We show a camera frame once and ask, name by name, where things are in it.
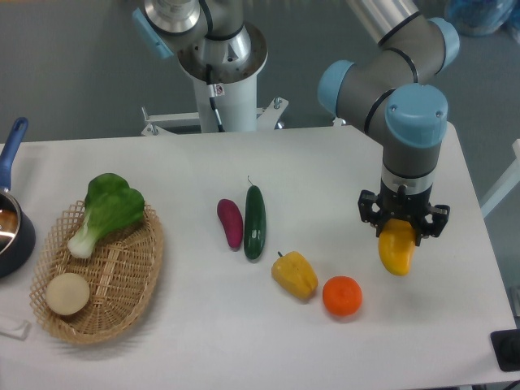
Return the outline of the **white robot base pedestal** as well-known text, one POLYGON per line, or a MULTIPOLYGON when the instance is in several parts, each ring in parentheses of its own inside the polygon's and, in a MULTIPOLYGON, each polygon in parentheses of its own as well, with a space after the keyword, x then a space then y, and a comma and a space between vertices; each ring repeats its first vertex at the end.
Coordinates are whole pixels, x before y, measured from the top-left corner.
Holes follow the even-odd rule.
POLYGON ((148 115, 142 108, 145 136, 170 128, 198 126, 203 133, 281 129, 288 100, 275 97, 258 106, 258 74, 267 62, 267 42, 261 31, 245 22, 226 40, 203 37, 175 54, 193 83, 197 110, 193 113, 148 115))

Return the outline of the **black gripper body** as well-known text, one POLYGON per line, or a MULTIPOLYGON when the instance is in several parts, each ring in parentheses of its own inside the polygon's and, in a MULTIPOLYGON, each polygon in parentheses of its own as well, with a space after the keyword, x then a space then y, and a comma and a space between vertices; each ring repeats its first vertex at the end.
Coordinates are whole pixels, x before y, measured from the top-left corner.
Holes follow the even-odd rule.
POLYGON ((413 228, 429 227, 430 195, 435 171, 426 175, 407 178, 382 169, 380 191, 376 205, 379 207, 377 219, 371 225, 382 228, 389 219, 409 222, 413 228))

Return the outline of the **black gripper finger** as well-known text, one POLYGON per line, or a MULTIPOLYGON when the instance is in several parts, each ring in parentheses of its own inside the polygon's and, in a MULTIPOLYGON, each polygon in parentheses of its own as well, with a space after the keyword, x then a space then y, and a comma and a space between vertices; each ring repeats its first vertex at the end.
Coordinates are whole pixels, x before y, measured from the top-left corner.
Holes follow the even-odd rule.
POLYGON ((357 200, 357 207, 361 221, 370 224, 375 229, 375 235, 379 237, 387 222, 382 195, 363 189, 357 200))
POLYGON ((449 221, 450 207, 448 205, 428 204, 413 217, 415 245, 420 246, 422 239, 438 237, 449 221))

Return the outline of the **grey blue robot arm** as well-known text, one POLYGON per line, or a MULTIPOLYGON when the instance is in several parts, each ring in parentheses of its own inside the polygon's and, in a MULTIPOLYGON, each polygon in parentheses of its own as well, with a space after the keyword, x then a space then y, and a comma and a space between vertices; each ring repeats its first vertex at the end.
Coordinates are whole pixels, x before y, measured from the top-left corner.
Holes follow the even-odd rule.
MULTIPOLYGON (((448 127, 445 96, 428 81, 459 51, 456 29, 427 19, 411 1, 352 1, 380 52, 367 65, 333 63, 318 83, 318 101, 383 149, 378 193, 361 192, 361 220, 382 233, 410 224, 414 239, 437 237, 449 220, 430 194, 448 127)), ((161 58, 176 56, 192 79, 203 132, 257 130, 257 76, 267 61, 262 33, 240 1, 143 1, 136 30, 161 58)))

